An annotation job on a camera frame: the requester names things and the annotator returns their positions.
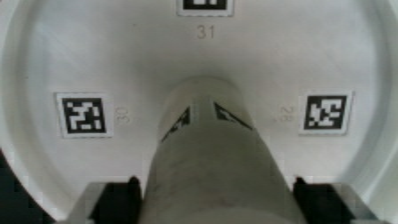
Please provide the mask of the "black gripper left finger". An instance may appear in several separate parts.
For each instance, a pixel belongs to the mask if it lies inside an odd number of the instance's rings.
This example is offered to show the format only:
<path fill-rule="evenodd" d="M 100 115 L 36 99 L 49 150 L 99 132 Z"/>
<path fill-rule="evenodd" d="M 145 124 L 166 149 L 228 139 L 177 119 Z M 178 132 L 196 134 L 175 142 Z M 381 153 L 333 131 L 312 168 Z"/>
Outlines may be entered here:
<path fill-rule="evenodd" d="M 90 216 L 95 224 L 139 224 L 141 206 L 141 180 L 132 177 L 125 183 L 106 185 Z"/>

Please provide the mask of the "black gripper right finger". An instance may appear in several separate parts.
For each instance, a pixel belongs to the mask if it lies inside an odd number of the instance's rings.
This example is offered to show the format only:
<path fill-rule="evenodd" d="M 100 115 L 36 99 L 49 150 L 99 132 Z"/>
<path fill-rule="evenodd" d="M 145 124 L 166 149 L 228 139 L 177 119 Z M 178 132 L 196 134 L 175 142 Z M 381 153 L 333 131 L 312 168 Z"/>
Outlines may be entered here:
<path fill-rule="evenodd" d="M 310 184 L 299 177 L 294 196 L 308 224 L 351 224 L 354 214 L 331 184 Z"/>

